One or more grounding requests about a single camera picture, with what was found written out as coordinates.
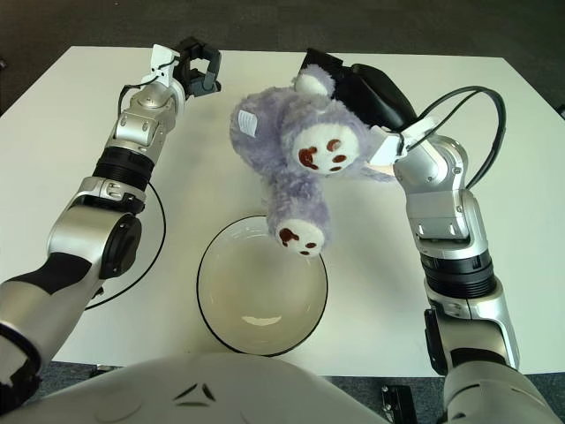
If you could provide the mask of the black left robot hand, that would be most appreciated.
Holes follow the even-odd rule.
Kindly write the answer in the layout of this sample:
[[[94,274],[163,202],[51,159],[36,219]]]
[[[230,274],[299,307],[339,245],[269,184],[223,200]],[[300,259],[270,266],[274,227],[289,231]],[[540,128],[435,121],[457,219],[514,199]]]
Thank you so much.
[[[186,100],[191,96],[211,95],[222,90],[222,85],[218,80],[222,59],[219,49],[194,37],[188,37],[176,46],[175,51],[180,54],[180,57],[173,77],[183,87]],[[205,72],[191,67],[191,61],[196,59],[208,61]]]

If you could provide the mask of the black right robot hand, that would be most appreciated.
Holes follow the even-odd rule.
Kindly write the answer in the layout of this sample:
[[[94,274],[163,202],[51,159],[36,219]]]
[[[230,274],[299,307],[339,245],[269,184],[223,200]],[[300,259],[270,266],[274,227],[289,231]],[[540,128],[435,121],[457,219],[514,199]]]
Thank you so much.
[[[301,65],[319,65],[335,82],[332,97],[369,126],[401,131],[414,124],[417,114],[410,101],[383,71],[366,64],[345,66],[343,60],[308,48]]]

